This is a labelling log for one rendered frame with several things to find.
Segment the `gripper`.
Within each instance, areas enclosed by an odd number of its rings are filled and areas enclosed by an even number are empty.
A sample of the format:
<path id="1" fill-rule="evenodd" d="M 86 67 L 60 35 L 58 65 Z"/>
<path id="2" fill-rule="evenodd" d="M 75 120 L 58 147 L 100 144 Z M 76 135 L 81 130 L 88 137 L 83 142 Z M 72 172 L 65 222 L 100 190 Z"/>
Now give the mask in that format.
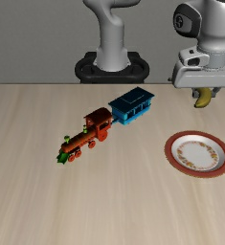
<path id="1" fill-rule="evenodd" d="M 213 88 L 212 98 L 225 87 L 225 66 L 222 68 L 207 68 L 207 55 L 184 59 L 179 56 L 176 62 L 171 82 L 176 88 L 192 88 L 192 97 L 199 98 L 196 88 Z"/>

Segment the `red and blue toy train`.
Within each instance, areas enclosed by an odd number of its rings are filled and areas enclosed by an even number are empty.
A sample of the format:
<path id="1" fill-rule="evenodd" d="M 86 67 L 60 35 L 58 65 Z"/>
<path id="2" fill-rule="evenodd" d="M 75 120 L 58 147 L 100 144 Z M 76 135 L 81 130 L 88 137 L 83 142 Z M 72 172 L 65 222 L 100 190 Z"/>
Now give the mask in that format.
<path id="1" fill-rule="evenodd" d="M 56 160 L 62 164 L 73 162 L 82 154 L 81 148 L 84 145 L 93 148 L 96 140 L 103 142 L 114 123 L 127 125 L 145 114 L 150 109 L 153 98 L 152 93 L 136 87 L 109 102 L 112 111 L 101 107 L 86 115 L 82 131 L 74 137 L 68 135 L 64 137 L 64 143 L 60 147 Z"/>

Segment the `white plate with red rim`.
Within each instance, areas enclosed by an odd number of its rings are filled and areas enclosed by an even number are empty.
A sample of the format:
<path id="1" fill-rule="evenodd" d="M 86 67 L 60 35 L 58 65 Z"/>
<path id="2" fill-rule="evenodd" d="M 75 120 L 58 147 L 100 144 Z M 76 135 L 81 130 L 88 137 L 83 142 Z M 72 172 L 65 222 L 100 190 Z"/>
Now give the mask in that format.
<path id="1" fill-rule="evenodd" d="M 165 143 L 169 163 L 197 178 L 214 178 L 225 173 L 225 143 L 201 131 L 182 131 Z"/>

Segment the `yellow banana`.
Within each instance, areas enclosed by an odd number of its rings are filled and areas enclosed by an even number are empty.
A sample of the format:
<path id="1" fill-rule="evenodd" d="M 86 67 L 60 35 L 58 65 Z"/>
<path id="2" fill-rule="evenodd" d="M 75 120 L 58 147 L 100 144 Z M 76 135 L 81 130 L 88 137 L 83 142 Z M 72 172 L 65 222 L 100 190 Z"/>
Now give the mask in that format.
<path id="1" fill-rule="evenodd" d="M 212 99 L 212 91 L 210 88 L 197 88 L 197 101 L 195 102 L 195 108 L 206 107 Z"/>

